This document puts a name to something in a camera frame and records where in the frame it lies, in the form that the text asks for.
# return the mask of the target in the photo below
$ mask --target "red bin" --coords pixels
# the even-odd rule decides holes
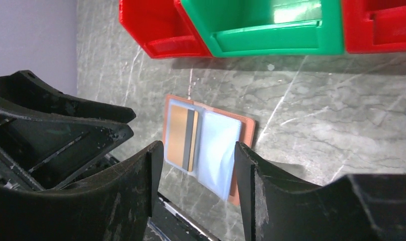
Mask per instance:
[[[348,53],[406,51],[406,0],[342,0]]]
[[[120,0],[119,20],[151,58],[212,57],[180,0]]]

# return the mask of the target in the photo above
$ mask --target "plastic bin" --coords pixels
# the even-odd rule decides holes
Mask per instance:
[[[215,57],[343,54],[340,0],[182,0]]]
[[[406,51],[406,0],[342,0],[349,53]]]
[[[179,0],[120,0],[119,20],[151,58],[212,57]]]

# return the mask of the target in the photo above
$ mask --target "green plastic container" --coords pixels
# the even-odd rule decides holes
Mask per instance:
[[[215,57],[344,53],[340,0],[181,0]]]

